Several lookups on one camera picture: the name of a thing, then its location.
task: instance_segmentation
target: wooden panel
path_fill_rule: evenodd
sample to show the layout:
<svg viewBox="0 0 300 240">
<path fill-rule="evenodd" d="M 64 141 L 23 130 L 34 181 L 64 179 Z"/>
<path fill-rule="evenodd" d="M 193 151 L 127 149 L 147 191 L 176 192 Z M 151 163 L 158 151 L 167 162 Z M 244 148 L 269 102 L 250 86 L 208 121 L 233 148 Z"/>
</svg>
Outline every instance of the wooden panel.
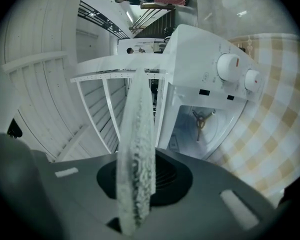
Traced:
<svg viewBox="0 0 300 240">
<path fill-rule="evenodd" d="M 61 50 L 62 14 L 67 0 L 49 0 L 44 16 L 42 30 L 42 52 L 53 52 Z"/>
<path fill-rule="evenodd" d="M 32 43 L 34 41 L 42 41 L 42 22 L 38 21 L 39 17 L 43 19 L 44 14 L 40 13 L 42 0 L 19 0 L 18 3 L 24 4 L 24 9 L 22 13 L 22 29 L 20 33 L 21 47 L 20 47 L 20 57 L 27 57 L 36 54 Z M 45 0 L 44 13 L 46 12 L 48 0 Z"/>
<path fill-rule="evenodd" d="M 9 19 L 11 16 L 11 11 L 7 12 L 0 23 L 0 65 L 6 63 L 5 59 L 5 42 L 6 42 L 6 32 L 9 24 Z"/>
<path fill-rule="evenodd" d="M 89 108 L 88 108 L 88 106 L 87 106 L 87 104 L 86 104 L 86 101 L 85 101 L 85 97 L 84 97 L 84 95 L 83 95 L 83 93 L 82 93 L 82 89 L 81 89 L 81 86 L 80 86 L 80 82 L 77 82 L 77 83 L 76 83 L 76 86 L 77 86 L 77 88 L 78 88 L 78 91 L 79 91 L 79 94 L 80 94 L 80 97 L 81 97 L 81 100 L 82 100 L 84 109 L 85 109 L 85 111 L 86 111 L 86 113 L 87 113 L 87 115 L 88 115 L 88 117 L 89 117 L 89 120 L 90 120 L 90 122 L 91 122 L 91 124 L 92 124 L 93 129 L 95 130 L 96 134 L 97 134 L 98 137 L 100 138 L 100 141 L 103 143 L 105 149 L 106 149 L 108 152 L 110 152 L 110 149 L 108 148 L 107 144 L 104 142 L 104 139 L 101 137 L 100 132 L 99 132 L 99 130 L 97 129 L 97 126 L 95 125 L 95 123 L 94 123 L 94 121 L 93 121 L 93 118 L 91 117 Z"/>
<path fill-rule="evenodd" d="M 96 123 L 96 128 L 99 131 L 102 131 L 103 128 L 106 126 L 106 123 L 111 120 L 111 116 L 109 113 L 109 110 L 107 108 L 107 112 L 104 114 L 104 116 Z"/>
<path fill-rule="evenodd" d="M 127 98 L 124 97 L 123 99 L 120 100 L 120 102 L 116 105 L 114 108 L 114 114 L 116 117 L 122 112 L 123 109 L 125 109 Z"/>
<path fill-rule="evenodd" d="M 27 7 L 27 0 L 24 0 L 23 2 L 21 2 L 21 0 L 18 0 L 17 4 L 12 9 L 8 28 L 6 31 L 6 62 L 21 58 L 21 32 L 23 29 L 23 23 L 25 22 L 24 15 Z"/>
<path fill-rule="evenodd" d="M 111 96 L 122 95 L 123 97 L 126 96 L 126 86 L 121 85 L 117 87 L 115 90 L 112 90 Z"/>
<path fill-rule="evenodd" d="M 102 98 L 104 98 L 105 91 L 104 88 L 98 88 L 92 92 L 89 92 L 86 96 L 84 96 L 84 100 L 86 102 L 86 105 L 91 108 L 94 106 L 98 101 L 100 101 Z"/>
<path fill-rule="evenodd" d="M 112 152 L 112 153 L 116 152 L 116 150 L 117 150 L 117 148 L 118 148 L 118 145 L 119 145 L 119 140 L 117 139 L 117 140 L 114 142 L 113 147 L 111 148 L 111 152 Z"/>
<path fill-rule="evenodd" d="M 81 82 L 81 88 L 84 96 L 88 93 L 96 90 L 97 88 L 101 88 L 103 86 L 102 80 L 94 80 L 94 81 L 83 81 Z"/>
<path fill-rule="evenodd" d="M 105 125 L 106 122 L 104 122 L 104 124 L 99 125 L 101 128 L 98 127 L 99 122 L 105 117 L 107 118 L 107 115 L 110 115 L 109 113 L 109 109 L 107 105 L 104 105 L 97 113 L 91 115 L 93 118 L 93 121 L 95 124 L 97 124 L 97 128 L 101 131 L 101 128 Z"/>
<path fill-rule="evenodd" d="M 24 122 L 47 151 L 56 157 L 61 152 L 62 147 L 56 145 L 45 124 L 38 116 L 35 106 L 28 95 L 22 69 L 12 72 L 10 78 L 19 93 L 23 96 L 23 104 L 19 108 L 19 111 Z"/>
<path fill-rule="evenodd" d="M 45 52 L 39 53 L 34 55 L 29 55 L 26 57 L 18 58 L 16 60 L 10 61 L 6 64 L 3 64 L 1 67 L 6 74 L 11 73 L 18 68 L 25 67 L 29 64 L 35 64 L 44 61 L 50 61 L 57 58 L 66 57 L 67 53 L 65 51 L 52 51 L 52 52 Z"/>
<path fill-rule="evenodd" d="M 109 120 L 109 122 L 107 122 L 104 126 L 104 128 L 102 129 L 102 131 L 100 132 L 102 138 L 105 140 L 105 138 L 107 136 L 109 136 L 109 132 L 112 131 L 114 128 L 114 125 L 112 123 L 111 120 Z"/>
<path fill-rule="evenodd" d="M 117 138 L 116 131 L 114 131 L 112 133 L 112 135 L 110 136 L 109 141 L 107 143 L 107 145 L 108 145 L 108 147 L 109 147 L 110 150 L 111 150 L 111 147 L 112 147 L 113 143 L 116 141 L 116 139 L 118 139 L 118 138 Z"/>
<path fill-rule="evenodd" d="M 69 134 L 69 131 L 67 130 L 63 132 L 63 128 L 57 127 L 53 121 L 53 118 L 49 116 L 50 113 L 40 93 L 33 65 L 23 68 L 23 77 L 27 93 L 32 101 L 32 105 L 37 115 L 41 118 L 42 123 L 48 129 L 50 136 L 54 139 L 58 146 L 63 147 L 68 143 L 68 138 L 71 136 L 66 138 L 65 135 Z"/>
<path fill-rule="evenodd" d="M 84 123 L 80 117 L 76 116 L 76 109 L 73 107 L 63 74 L 62 59 L 45 61 L 43 65 L 45 78 L 55 106 L 65 125 L 73 134 Z"/>
<path fill-rule="evenodd" d="M 70 130 L 67 128 L 65 122 L 63 121 L 62 117 L 60 116 L 57 107 L 54 103 L 54 100 L 51 96 L 46 75 L 44 71 L 44 65 L 43 63 L 36 63 L 34 66 L 34 72 L 36 76 L 36 85 L 39 89 L 40 96 L 43 100 L 42 105 L 45 106 L 45 108 L 48 110 L 48 112 L 45 114 L 46 117 L 50 117 L 55 126 L 62 132 L 64 137 L 69 141 L 73 134 L 70 132 Z"/>
<path fill-rule="evenodd" d="M 121 122 L 122 122 L 122 118 L 124 116 L 124 111 L 125 111 L 125 107 L 122 107 L 122 109 L 118 112 L 117 116 L 116 116 L 116 119 L 117 119 L 117 122 L 118 122 L 118 125 L 120 126 L 121 125 Z"/>
<path fill-rule="evenodd" d="M 55 159 L 55 156 L 51 154 L 31 132 L 26 122 L 20 115 L 19 111 L 15 114 L 14 120 L 22 131 L 22 137 L 18 138 L 18 140 L 25 143 L 31 150 L 38 150 L 44 152 L 48 154 L 51 158 Z"/>
<path fill-rule="evenodd" d="M 82 147 L 78 147 L 77 145 L 79 141 L 83 138 L 85 132 L 89 128 L 88 125 L 84 125 L 81 127 L 81 129 L 73 136 L 73 138 L 66 144 L 66 146 L 63 148 L 62 152 L 58 155 L 56 162 L 61 162 L 65 159 L 65 157 L 73 152 L 73 150 L 77 149 L 75 152 L 76 156 L 80 156 Z"/>
<path fill-rule="evenodd" d="M 105 130 L 106 127 L 104 127 L 104 129 L 102 130 L 102 132 L 104 132 L 104 142 L 105 143 L 109 143 L 110 142 L 110 139 L 113 138 L 116 130 L 115 130 L 115 127 L 114 127 L 114 124 L 112 123 L 111 120 L 109 120 L 109 122 L 106 124 L 107 125 L 110 125 L 109 129 Z"/>
<path fill-rule="evenodd" d="M 82 159 L 82 158 L 91 158 L 92 156 L 90 155 L 90 153 L 80 144 L 80 142 L 78 143 L 78 145 L 75 147 L 75 149 L 72 152 L 72 156 L 73 157 L 78 157 L 78 159 Z"/>
<path fill-rule="evenodd" d="M 121 111 L 122 107 L 125 106 L 126 96 L 123 92 L 117 92 L 111 96 L 111 100 L 113 103 L 113 109 L 115 111 L 115 115 L 117 116 L 118 113 Z"/>
<path fill-rule="evenodd" d="M 116 151 L 116 146 L 119 142 L 119 139 L 117 137 L 114 138 L 114 140 L 112 141 L 112 143 L 110 144 L 110 150 L 112 153 L 114 153 Z"/>
<path fill-rule="evenodd" d="M 112 123 L 113 123 L 113 126 L 114 126 L 114 130 L 115 130 L 115 133 L 116 133 L 118 139 L 120 140 L 119 127 L 118 127 L 117 120 L 116 120 L 115 113 L 114 113 L 114 105 L 115 104 L 113 104 L 113 102 L 112 102 L 112 98 L 111 98 L 111 94 L 110 94 L 110 90 L 109 90 L 109 85 L 108 85 L 108 80 L 107 79 L 102 79 L 102 82 L 103 82 L 106 102 L 107 102 L 107 106 L 108 106 L 108 109 L 109 109 L 111 120 L 112 120 Z"/>
<path fill-rule="evenodd" d="M 44 20 L 45 14 L 47 11 L 48 3 L 50 0 L 38 0 L 39 7 L 35 16 L 35 25 L 33 27 L 33 54 L 39 54 L 43 52 L 42 49 L 42 38 L 43 38 L 43 28 L 44 28 Z"/>
<path fill-rule="evenodd" d="M 66 158 L 63 160 L 63 162 L 73 161 L 73 160 L 77 160 L 77 158 L 74 158 L 72 155 L 67 155 Z"/>
<path fill-rule="evenodd" d="M 109 79 L 108 80 L 110 94 L 113 94 L 115 90 L 125 85 L 125 80 L 123 78 L 119 79 Z"/>
<path fill-rule="evenodd" d="M 91 115 L 95 116 L 98 113 L 98 111 L 104 108 L 105 106 L 108 106 L 106 96 L 104 96 L 102 99 L 97 100 L 97 102 L 89 108 Z"/>
<path fill-rule="evenodd" d="M 96 134 L 96 131 L 93 129 L 93 127 L 90 127 L 90 129 L 87 131 L 86 135 L 79 142 L 79 144 L 93 158 L 103 156 L 109 153 L 106 150 L 101 139 Z"/>
</svg>

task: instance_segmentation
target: white washing machine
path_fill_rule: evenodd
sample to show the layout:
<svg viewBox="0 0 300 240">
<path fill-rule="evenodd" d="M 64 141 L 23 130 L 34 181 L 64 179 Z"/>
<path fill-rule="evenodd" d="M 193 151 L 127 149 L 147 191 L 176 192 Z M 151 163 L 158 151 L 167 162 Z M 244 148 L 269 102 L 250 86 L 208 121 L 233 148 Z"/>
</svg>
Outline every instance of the white washing machine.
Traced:
<svg viewBox="0 0 300 240">
<path fill-rule="evenodd" d="M 156 145 L 207 159 L 232 130 L 247 100 L 261 100 L 266 76 L 236 46 L 188 25 L 178 26 L 163 54 L 169 59 L 161 65 L 166 78 L 158 86 Z"/>
</svg>

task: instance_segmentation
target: white plastic bar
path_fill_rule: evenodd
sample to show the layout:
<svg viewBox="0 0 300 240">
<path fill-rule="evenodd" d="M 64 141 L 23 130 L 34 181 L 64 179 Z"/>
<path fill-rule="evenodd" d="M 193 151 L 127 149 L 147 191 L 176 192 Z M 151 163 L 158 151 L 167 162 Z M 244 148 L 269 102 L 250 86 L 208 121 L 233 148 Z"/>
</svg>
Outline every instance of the white plastic bar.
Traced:
<svg viewBox="0 0 300 240">
<path fill-rule="evenodd" d="M 76 65 L 75 76 L 95 74 L 104 71 L 122 69 L 157 69 L 166 70 L 166 65 L 171 64 L 169 54 L 158 53 L 133 53 L 120 54 L 87 60 Z"/>
<path fill-rule="evenodd" d="M 230 190 L 224 190 L 220 194 L 222 200 L 233 214 L 236 221 L 244 230 L 250 230 L 258 225 L 256 215 Z"/>
<path fill-rule="evenodd" d="M 83 92 L 82 92 L 82 89 L 81 89 L 81 86 L 80 86 L 80 82 L 77 82 L 77 83 L 76 83 L 76 86 L 78 87 L 78 91 L 79 91 L 79 94 L 80 94 L 80 97 L 81 97 L 81 100 L 82 100 L 84 109 L 85 109 L 85 111 L 86 111 L 86 113 L 87 113 L 87 115 L 88 115 L 88 117 L 89 117 L 89 120 L 90 120 L 90 122 L 91 122 L 91 124 L 92 124 L 92 126 L 93 126 L 93 129 L 95 130 L 96 134 L 97 134 L 98 137 L 100 138 L 100 140 L 101 140 L 102 144 L 104 145 L 105 149 L 106 149 L 109 153 L 111 153 L 110 149 L 108 148 L 107 144 L 105 143 L 105 140 L 102 138 L 102 136 L 101 136 L 100 132 L 98 131 L 97 126 L 96 126 L 96 124 L 94 123 L 94 120 L 93 120 L 93 118 L 92 118 L 92 116 L 91 116 L 91 114 L 90 114 L 89 108 L 88 108 L 88 106 L 87 106 L 87 104 L 86 104 L 86 101 L 85 101 L 85 96 L 84 96 L 84 94 L 83 94 Z"/>
<path fill-rule="evenodd" d="M 158 104 L 158 100 L 161 99 L 161 97 L 162 97 L 162 101 L 160 103 L 160 106 L 157 105 L 156 113 L 155 113 L 155 126 L 157 126 L 157 128 L 156 127 L 154 128 L 154 130 L 157 130 L 156 131 L 156 137 L 155 137 L 155 147 L 158 147 L 161 128 L 162 128 L 162 123 L 163 123 L 163 120 L 164 120 L 168 84 L 169 84 L 168 80 L 164 80 L 163 89 L 162 88 L 159 89 L 158 94 L 157 94 L 157 96 L 158 96 L 157 104 Z"/>
<path fill-rule="evenodd" d="M 73 167 L 66 170 L 56 171 L 54 174 L 57 178 L 61 178 L 61 177 L 69 176 L 71 174 L 76 174 L 78 172 L 79 170 L 76 167 Z"/>
<path fill-rule="evenodd" d="M 67 155 L 69 155 L 74 148 L 77 146 L 79 141 L 84 136 L 84 133 L 88 130 L 89 125 L 84 125 L 80 128 L 80 130 L 73 136 L 73 138 L 68 142 L 68 144 L 64 147 L 64 149 L 61 151 L 61 153 L 56 158 L 56 162 L 63 161 Z"/>
<path fill-rule="evenodd" d="M 103 79 L 130 79 L 133 78 L 135 75 L 135 72 L 128 72 L 128 71 L 115 71 L 115 72 L 110 72 L 110 73 L 93 73 L 89 75 L 84 75 L 84 76 L 78 76 L 72 78 L 70 81 L 71 83 L 76 83 L 76 82 L 83 82 L 83 81 L 89 81 L 89 80 L 103 80 Z M 162 80 L 165 77 L 167 77 L 166 74 L 160 74 L 160 73 L 146 73 L 147 77 L 149 79 L 159 79 Z"/>
<path fill-rule="evenodd" d="M 30 55 L 23 58 L 18 58 L 6 64 L 3 64 L 1 67 L 6 74 L 9 74 L 19 68 L 25 67 L 29 64 L 35 64 L 39 62 L 54 60 L 58 58 L 63 58 L 67 56 L 66 51 L 52 51 L 44 52 L 35 55 Z"/>
<path fill-rule="evenodd" d="M 118 124 L 117 124 L 117 119 L 116 119 L 116 116 L 115 116 L 115 113 L 114 113 L 114 108 L 112 107 L 111 95 L 110 95 L 109 86 L 108 86 L 108 80 L 107 79 L 102 79 L 102 83 L 103 83 L 106 103 L 108 104 L 108 108 L 109 108 L 111 120 L 112 120 L 112 123 L 113 123 L 113 126 L 114 126 L 114 130 L 115 130 L 116 135 L 118 136 L 118 139 L 120 141 L 120 132 L 119 132 Z"/>
</svg>

